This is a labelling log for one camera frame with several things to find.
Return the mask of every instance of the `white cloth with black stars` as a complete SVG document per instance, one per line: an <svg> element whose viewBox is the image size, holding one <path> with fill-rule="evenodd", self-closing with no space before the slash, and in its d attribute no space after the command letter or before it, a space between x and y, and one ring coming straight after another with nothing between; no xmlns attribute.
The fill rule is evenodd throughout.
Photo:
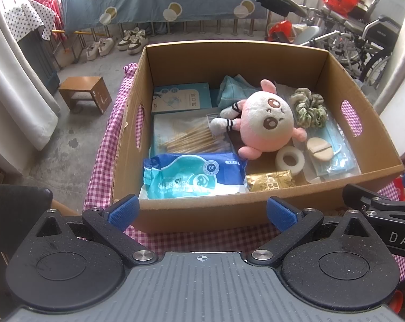
<svg viewBox="0 0 405 322"><path fill-rule="evenodd" d="M57 14L37 1L28 0L6 10L3 16L16 42L42 26L42 38L49 41Z"/></svg>

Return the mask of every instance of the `crosshair symbol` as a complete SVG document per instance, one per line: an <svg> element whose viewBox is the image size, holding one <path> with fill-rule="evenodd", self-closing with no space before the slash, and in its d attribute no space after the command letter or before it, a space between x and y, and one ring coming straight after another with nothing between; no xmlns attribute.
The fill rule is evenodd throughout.
<svg viewBox="0 0 405 322"><path fill-rule="evenodd" d="M210 258L208 258L206 255L201 254L201 255L198 255L197 257L194 257L194 259L198 259L199 261L206 261L207 259L210 259Z"/></svg>

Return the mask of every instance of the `plush toy eye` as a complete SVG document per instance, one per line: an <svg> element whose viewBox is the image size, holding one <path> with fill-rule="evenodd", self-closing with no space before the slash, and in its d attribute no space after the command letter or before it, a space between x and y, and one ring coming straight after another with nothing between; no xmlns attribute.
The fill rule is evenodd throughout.
<svg viewBox="0 0 405 322"><path fill-rule="evenodd" d="M280 103L276 101L275 99L268 99L268 104L272 108L278 109L280 107Z"/></svg>
<svg viewBox="0 0 405 322"><path fill-rule="evenodd" d="M277 127L278 121L276 118L273 117L268 117L263 120L263 127L265 127L268 130L273 130L275 127Z"/></svg>

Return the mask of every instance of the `roll of tape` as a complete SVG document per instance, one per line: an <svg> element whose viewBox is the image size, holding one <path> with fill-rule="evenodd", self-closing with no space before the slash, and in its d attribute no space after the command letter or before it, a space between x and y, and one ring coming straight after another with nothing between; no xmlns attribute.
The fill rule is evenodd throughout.
<svg viewBox="0 0 405 322"><path fill-rule="evenodd" d="M289 166L285 161L285 156L290 156L295 159L296 164L294 166ZM275 157L275 166L278 170L286 171L290 170L292 175L297 175L301 170L304 168L305 158L302 151L294 146L283 146L278 152L277 156Z"/></svg>

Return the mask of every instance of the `gray ribbed plate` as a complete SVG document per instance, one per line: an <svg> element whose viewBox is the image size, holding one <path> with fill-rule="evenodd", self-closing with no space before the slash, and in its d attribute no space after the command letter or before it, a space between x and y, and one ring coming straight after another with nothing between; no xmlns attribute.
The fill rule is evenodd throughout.
<svg viewBox="0 0 405 322"><path fill-rule="evenodd" d="M272 269L246 264L239 253L166 253L156 264L131 270L115 294L92 308L66 315L44 315L20 309L11 316L10 321L402 320L384 306L346 314L314 308L290 294Z"/></svg>

